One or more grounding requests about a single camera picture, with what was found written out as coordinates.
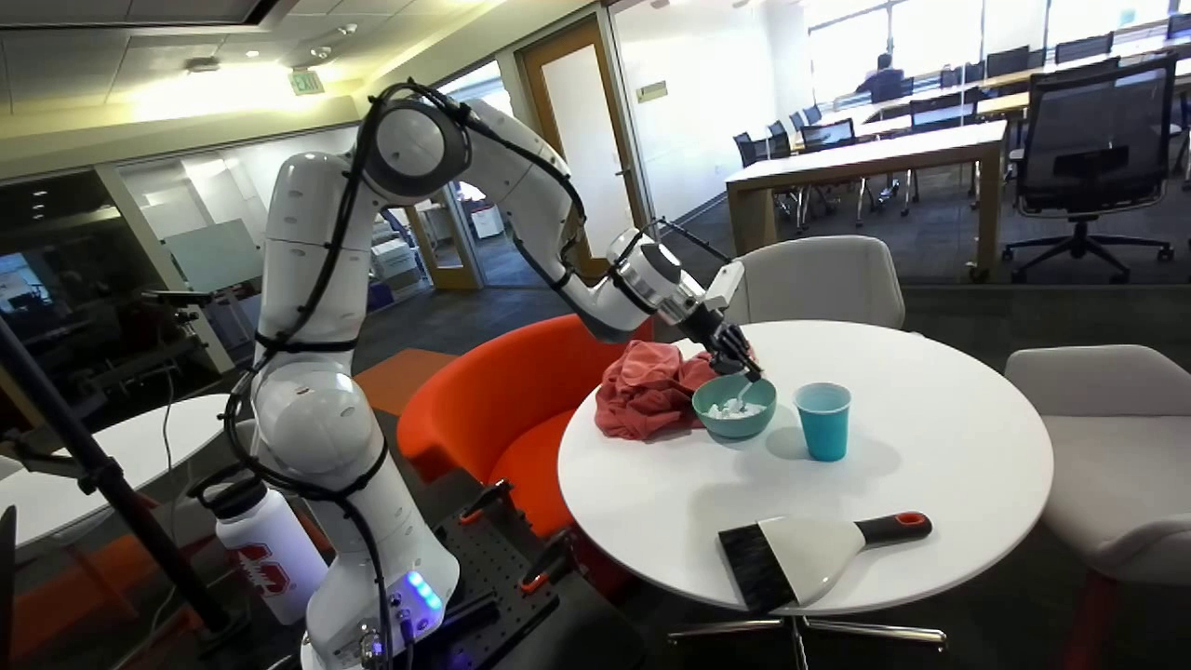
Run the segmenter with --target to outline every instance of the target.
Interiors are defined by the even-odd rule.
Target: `teal bowl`
[[[714,375],[691,398],[701,426],[719,445],[755,440],[779,405],[779,393],[769,381],[755,381],[745,396],[745,375]]]

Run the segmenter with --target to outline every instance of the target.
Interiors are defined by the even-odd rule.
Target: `plastic cup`
[[[813,462],[843,462],[849,456],[849,405],[853,396],[843,383],[809,383],[798,393],[798,415]]]

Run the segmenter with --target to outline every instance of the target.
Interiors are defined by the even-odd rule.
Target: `red chair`
[[[571,530],[559,492],[559,440],[627,343],[601,343],[580,316],[505,333],[415,393],[397,452],[425,477],[452,471],[475,483],[511,483],[511,503],[536,538]]]

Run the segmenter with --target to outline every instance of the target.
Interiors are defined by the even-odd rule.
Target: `black phone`
[[[798,596],[779,565],[779,554],[769,553],[761,525],[724,530],[719,546],[724,546],[724,554],[737,576],[737,589],[745,596],[745,609],[753,613],[766,613],[766,611],[798,605]]]

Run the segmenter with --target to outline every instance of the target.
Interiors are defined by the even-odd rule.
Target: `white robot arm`
[[[301,666],[361,666],[443,626],[458,585],[453,554],[410,498],[369,398],[350,381],[366,321],[371,185],[415,205],[452,178],[503,205],[528,266],[601,333],[633,333],[652,313],[704,343],[714,362],[761,374],[742,327],[704,306],[704,287],[654,239],[628,230],[608,281],[567,269],[567,225],[580,202],[559,152],[519,118],[462,108],[415,84],[371,101],[354,157],[292,157],[268,205],[258,364],[231,396],[227,426],[255,411],[237,456],[310,503],[334,564],[307,609]]]

